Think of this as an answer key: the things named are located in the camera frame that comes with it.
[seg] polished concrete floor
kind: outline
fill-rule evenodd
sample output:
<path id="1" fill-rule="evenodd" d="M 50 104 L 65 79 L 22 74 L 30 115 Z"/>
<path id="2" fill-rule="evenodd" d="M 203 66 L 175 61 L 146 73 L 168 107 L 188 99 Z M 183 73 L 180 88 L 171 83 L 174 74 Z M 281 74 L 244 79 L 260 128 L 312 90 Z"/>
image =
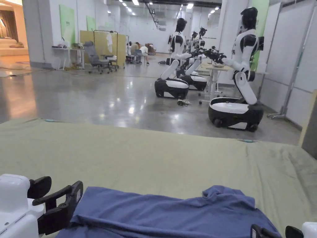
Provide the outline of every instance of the polished concrete floor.
<path id="1" fill-rule="evenodd" d="M 188 93 L 192 103 L 188 107 L 178 106 L 177 100 L 157 98 L 154 82 L 166 68 L 166 65 L 158 64 L 165 58 L 152 56 L 148 67 L 131 64 L 118 72 L 103 75 L 88 74 L 86 70 L 35 71 L 0 78 L 0 122 L 39 117 L 297 144 L 300 131 L 287 121 L 264 116 L 255 133 L 215 128 L 208 119 L 208 104 L 198 104 L 197 92 Z"/>

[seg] yellow board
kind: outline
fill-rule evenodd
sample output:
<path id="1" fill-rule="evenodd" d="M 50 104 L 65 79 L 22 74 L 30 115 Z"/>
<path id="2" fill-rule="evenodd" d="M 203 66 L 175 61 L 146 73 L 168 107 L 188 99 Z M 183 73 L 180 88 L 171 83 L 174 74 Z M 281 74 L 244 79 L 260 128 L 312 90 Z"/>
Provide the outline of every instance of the yellow board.
<path id="1" fill-rule="evenodd" d="M 80 42 L 85 43 L 86 41 L 94 41 L 95 34 L 95 47 L 96 52 L 100 59 L 101 55 L 115 55 L 117 56 L 118 65 L 124 66 L 126 61 L 126 36 L 117 33 L 109 33 L 104 31 L 80 31 Z M 107 35 L 111 34 L 112 38 L 112 52 L 108 49 Z M 87 53 L 85 53 L 85 63 L 89 63 L 89 58 Z"/>

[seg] green panel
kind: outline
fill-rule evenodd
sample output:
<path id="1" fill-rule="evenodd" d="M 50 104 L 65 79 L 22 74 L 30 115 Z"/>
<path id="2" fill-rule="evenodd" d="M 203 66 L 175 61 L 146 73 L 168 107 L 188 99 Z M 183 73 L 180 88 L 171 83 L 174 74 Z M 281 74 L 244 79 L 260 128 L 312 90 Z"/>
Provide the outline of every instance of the green panel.
<path id="1" fill-rule="evenodd" d="M 96 20 L 95 20 L 95 18 L 87 16 L 87 30 L 88 31 L 96 30 Z"/>
<path id="2" fill-rule="evenodd" d="M 72 8 L 60 5 L 61 36 L 70 44 L 75 43 L 75 11 Z"/>
<path id="3" fill-rule="evenodd" d="M 256 33 L 260 37 L 264 34 L 266 16 L 268 15 L 269 0 L 252 0 L 252 6 L 256 7 L 258 10 L 258 16 L 256 18 Z M 260 52 L 258 51 L 254 55 L 254 59 L 251 66 L 252 71 L 256 71 L 257 69 L 259 56 Z"/>

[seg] black robot head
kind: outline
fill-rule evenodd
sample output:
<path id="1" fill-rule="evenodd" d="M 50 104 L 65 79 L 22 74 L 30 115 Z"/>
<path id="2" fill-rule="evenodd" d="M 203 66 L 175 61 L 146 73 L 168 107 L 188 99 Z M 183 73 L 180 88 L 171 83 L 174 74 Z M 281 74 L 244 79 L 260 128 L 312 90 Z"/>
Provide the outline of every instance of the black robot head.
<path id="1" fill-rule="evenodd" d="M 199 31 L 199 35 L 202 37 L 202 36 L 204 36 L 205 34 L 206 34 L 206 29 L 205 28 L 203 28 L 203 27 L 201 27 L 200 28 L 200 31 Z"/>
<path id="2" fill-rule="evenodd" d="M 197 32 L 193 32 L 193 34 L 191 35 L 193 39 L 195 39 L 197 37 Z"/>
<path id="3" fill-rule="evenodd" d="M 257 17 L 257 9 L 255 7 L 250 7 L 244 9 L 241 12 L 242 16 L 242 25 L 245 29 L 255 29 L 256 28 L 256 17 Z"/>
<path id="4" fill-rule="evenodd" d="M 176 31 L 181 33 L 186 26 L 187 21 L 184 18 L 179 18 L 177 20 Z"/>

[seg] desk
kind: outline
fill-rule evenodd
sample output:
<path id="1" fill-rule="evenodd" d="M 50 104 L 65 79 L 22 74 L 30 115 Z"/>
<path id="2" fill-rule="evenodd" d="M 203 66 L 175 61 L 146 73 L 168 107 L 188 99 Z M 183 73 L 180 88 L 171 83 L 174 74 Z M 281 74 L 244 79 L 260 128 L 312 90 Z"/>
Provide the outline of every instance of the desk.
<path id="1" fill-rule="evenodd" d="M 229 71 L 229 70 L 232 70 L 231 67 L 229 66 L 224 66 L 222 68 L 219 68 L 219 67 L 215 67 L 213 66 L 212 64 L 202 64 L 201 65 L 202 68 L 205 68 L 205 69 L 208 69 L 210 71 L 210 77 L 209 77 L 209 82 L 204 90 L 203 93 L 200 93 L 200 94 L 203 94 L 203 95 L 209 95 L 210 99 L 209 100 L 200 100 L 199 101 L 199 104 L 201 104 L 202 102 L 210 102 L 214 97 L 215 97 L 215 89 L 216 89 L 216 86 L 217 86 L 217 81 L 218 81 L 218 71 Z"/>
<path id="2" fill-rule="evenodd" d="M 85 69 L 85 59 L 84 59 L 84 49 L 78 49 L 78 48 L 53 48 L 53 50 L 57 50 L 57 51 L 62 51 L 62 52 L 67 52 L 67 56 L 64 57 L 64 62 L 63 62 L 63 68 L 61 68 L 61 62 L 62 62 L 62 58 L 61 56 L 59 56 L 59 64 L 58 64 L 58 68 L 56 70 L 65 70 L 65 64 L 66 64 L 66 60 L 68 60 L 69 65 L 71 66 L 71 58 L 70 58 L 70 52 L 76 51 L 76 55 L 78 54 L 78 52 L 81 53 L 81 69 Z"/>

